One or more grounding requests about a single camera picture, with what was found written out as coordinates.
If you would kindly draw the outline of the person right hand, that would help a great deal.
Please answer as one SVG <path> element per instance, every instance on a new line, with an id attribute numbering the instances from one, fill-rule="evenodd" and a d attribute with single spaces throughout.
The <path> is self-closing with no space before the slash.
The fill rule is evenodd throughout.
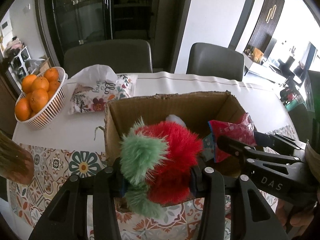
<path id="1" fill-rule="evenodd" d="M 278 199 L 278 204 L 276 208 L 276 216 L 279 219 L 281 226 L 286 229 L 286 223 L 287 223 L 287 214 L 285 212 L 284 206 L 286 202 L 282 199 Z M 302 212 L 295 213 L 291 219 L 290 219 L 290 225 L 293 227 L 298 228 L 297 233 L 295 236 L 302 236 L 303 233 L 306 231 L 310 223 L 312 222 L 314 218 L 314 209 L 316 207 L 319 207 L 319 204 L 317 204 L 313 208 L 305 209 Z"/>

